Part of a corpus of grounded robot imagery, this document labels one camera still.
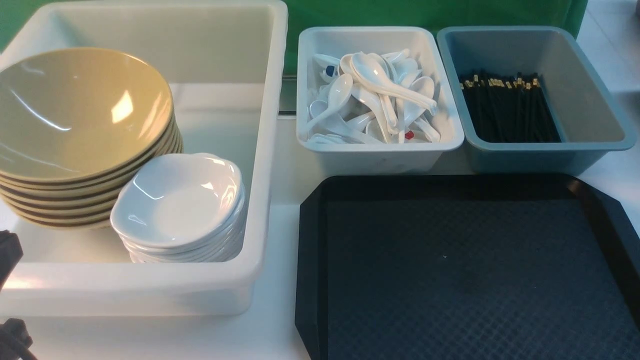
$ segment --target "plastic bin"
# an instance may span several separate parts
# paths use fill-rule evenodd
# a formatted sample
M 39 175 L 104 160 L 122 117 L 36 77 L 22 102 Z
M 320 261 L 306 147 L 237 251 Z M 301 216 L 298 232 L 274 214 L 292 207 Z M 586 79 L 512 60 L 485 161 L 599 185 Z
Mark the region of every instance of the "plastic bin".
M 107 47 L 169 82 L 185 152 L 230 159 L 249 193 L 240 254 L 223 263 L 133 264 L 111 229 L 56 231 L 0 202 L 0 229 L 24 257 L 4 284 L 10 316 L 232 315 L 262 270 L 282 86 L 287 7 L 275 0 L 87 1 L 47 5 L 0 57 L 0 69 L 66 47 Z
M 298 53 L 298 97 L 296 128 L 302 146 L 317 154 L 324 170 L 331 175 L 398 174 L 429 170 L 444 151 L 460 147 L 464 133 L 433 35 L 411 27 L 312 28 L 300 35 Z M 317 144 L 301 139 L 309 122 L 308 107 L 321 82 L 316 53 L 341 58 L 345 54 L 391 53 L 409 49 L 423 70 L 436 84 L 434 99 L 438 113 L 431 124 L 442 139 L 439 143 Z
M 627 116 L 612 98 L 575 40 L 552 27 L 446 28 L 438 45 L 476 172 L 562 172 L 577 175 L 609 151 L 636 142 Z M 459 74 L 543 76 L 547 102 L 564 133 L 562 143 L 489 143 L 478 137 L 458 82 Z

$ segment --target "green backdrop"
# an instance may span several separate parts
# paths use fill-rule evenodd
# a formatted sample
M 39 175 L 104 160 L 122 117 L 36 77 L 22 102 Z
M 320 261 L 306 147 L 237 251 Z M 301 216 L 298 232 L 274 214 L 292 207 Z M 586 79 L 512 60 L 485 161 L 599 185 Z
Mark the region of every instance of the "green backdrop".
M 56 0 L 0 0 L 0 49 L 42 5 Z M 298 35 L 312 26 L 551 25 L 578 35 L 587 0 L 285 0 L 289 34 L 285 73 L 295 74 Z

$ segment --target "black object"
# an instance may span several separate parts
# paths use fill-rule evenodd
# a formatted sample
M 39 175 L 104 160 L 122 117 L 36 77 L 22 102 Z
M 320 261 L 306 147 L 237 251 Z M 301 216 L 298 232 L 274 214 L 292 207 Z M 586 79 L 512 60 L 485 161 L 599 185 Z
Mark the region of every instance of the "black object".
M 0 290 L 22 258 L 22 247 L 16 234 L 0 231 Z
M 487 142 L 561 142 L 537 73 L 510 78 L 484 70 L 460 77 L 478 137 Z
M 28 350 L 33 344 L 23 320 L 11 318 L 0 326 L 0 360 L 36 360 Z
M 640 359 L 640 240 L 565 175 L 333 177 L 300 206 L 311 359 Z
M 22 255 L 18 236 L 9 230 L 0 231 L 0 290 Z M 36 360 L 28 349 L 31 344 L 24 321 L 11 318 L 0 325 L 0 360 Z

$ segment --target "textured tray surface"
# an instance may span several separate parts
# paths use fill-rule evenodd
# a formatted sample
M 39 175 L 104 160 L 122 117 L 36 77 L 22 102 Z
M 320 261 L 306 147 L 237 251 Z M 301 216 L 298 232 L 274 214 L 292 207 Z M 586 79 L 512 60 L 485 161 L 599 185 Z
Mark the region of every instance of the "textured tray surface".
M 339 192 L 318 233 L 329 359 L 640 359 L 578 199 Z

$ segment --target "white tray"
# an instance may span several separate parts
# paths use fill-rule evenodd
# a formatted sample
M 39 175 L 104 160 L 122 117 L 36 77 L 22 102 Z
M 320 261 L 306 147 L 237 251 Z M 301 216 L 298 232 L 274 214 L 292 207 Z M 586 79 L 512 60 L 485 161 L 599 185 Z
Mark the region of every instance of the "white tray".
M 186 152 L 238 164 L 250 192 L 244 246 L 226 263 L 132 264 L 111 229 L 53 231 L 0 203 L 0 229 L 24 257 L 0 313 L 52 315 L 236 314 L 248 309 L 264 259 L 287 8 L 275 0 L 88 1 L 50 4 L 0 58 L 75 46 L 118 49 L 171 83 Z

